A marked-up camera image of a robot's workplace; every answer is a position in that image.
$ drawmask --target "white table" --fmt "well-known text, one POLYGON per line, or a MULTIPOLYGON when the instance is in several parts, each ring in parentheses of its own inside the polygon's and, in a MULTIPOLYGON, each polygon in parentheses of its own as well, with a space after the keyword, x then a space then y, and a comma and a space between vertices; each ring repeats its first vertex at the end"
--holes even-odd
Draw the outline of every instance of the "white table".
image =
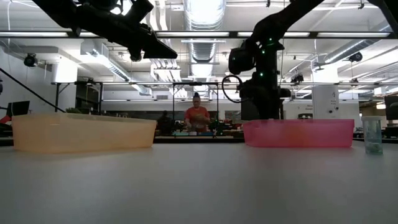
POLYGON ((0 223, 398 223, 398 147, 0 149, 0 223))

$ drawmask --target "ceiling light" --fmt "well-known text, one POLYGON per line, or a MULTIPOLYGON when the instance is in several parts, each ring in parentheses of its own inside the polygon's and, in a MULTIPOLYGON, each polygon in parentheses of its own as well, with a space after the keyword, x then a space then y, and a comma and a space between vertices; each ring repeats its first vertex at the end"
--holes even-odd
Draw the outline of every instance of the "ceiling light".
POLYGON ((2 37, 68 37, 66 32, 0 32, 2 37))
MULTIPOLYGON (((252 32, 238 32, 238 37, 250 37, 252 32)), ((284 37, 308 37, 309 32, 286 32, 284 37)))
POLYGON ((104 82, 104 85, 129 85, 127 82, 104 82))
POLYGON ((320 32, 317 37, 360 37, 360 38, 375 38, 387 37, 389 32, 320 32))
POLYGON ((190 31, 190 32, 157 32, 157 37, 228 37, 229 32, 203 32, 203 31, 190 31))
POLYGON ((93 34, 92 32, 81 32, 80 37, 98 37, 98 35, 93 34))
POLYGON ((132 82, 140 85, 173 85, 172 82, 132 82))
POLYGON ((103 100, 103 102, 124 102, 127 100, 103 100))
POLYGON ((238 32, 238 37, 250 37, 252 32, 238 32))
POLYGON ((376 105, 376 108, 377 108, 378 110, 384 110, 384 109, 386 109, 386 105, 385 105, 385 104, 376 105))
POLYGON ((215 44, 225 42, 225 40, 181 40, 181 43, 183 44, 215 44))
POLYGON ((309 32, 286 32, 284 37, 308 37, 309 32))

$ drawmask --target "pink plastic bin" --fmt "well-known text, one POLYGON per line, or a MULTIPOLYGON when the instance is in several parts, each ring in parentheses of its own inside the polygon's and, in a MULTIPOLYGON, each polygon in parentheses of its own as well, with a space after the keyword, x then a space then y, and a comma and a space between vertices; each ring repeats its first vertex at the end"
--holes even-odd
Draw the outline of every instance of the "pink plastic bin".
POLYGON ((243 125, 252 147, 344 147, 353 143, 353 119, 257 120, 243 125))

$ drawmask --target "computer monitor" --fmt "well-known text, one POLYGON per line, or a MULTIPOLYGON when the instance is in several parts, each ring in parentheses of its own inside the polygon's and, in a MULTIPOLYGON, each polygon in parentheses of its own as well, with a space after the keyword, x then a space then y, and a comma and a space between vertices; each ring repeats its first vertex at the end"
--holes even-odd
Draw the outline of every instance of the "computer monitor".
POLYGON ((384 101, 386 102, 387 120, 398 119, 398 96, 386 96, 384 101))
POLYGON ((11 118, 13 116, 28 114, 29 105, 30 101, 8 103, 7 115, 11 118))

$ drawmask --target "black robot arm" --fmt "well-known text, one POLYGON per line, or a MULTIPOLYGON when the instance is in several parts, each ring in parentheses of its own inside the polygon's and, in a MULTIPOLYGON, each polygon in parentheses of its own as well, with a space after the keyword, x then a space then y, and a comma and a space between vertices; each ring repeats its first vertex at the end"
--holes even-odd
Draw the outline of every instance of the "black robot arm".
POLYGON ((33 0, 58 25, 71 28, 75 36, 84 29, 125 46, 133 61, 141 59, 142 51, 144 58, 177 58, 177 53, 160 42, 148 25, 140 23, 154 8, 148 0, 132 1, 125 16, 110 13, 115 7, 121 8, 117 1, 33 0))
MULTIPOLYGON (((277 76, 277 51, 284 46, 279 42, 290 26, 295 24, 324 0, 294 0, 283 10, 259 21, 252 35, 240 48, 229 55, 229 71, 234 75, 256 68, 252 78, 239 85, 241 98, 251 99, 261 119, 279 119, 281 97, 290 97, 288 89, 280 89, 277 76)), ((368 0, 378 6, 398 32, 395 0, 368 0)))

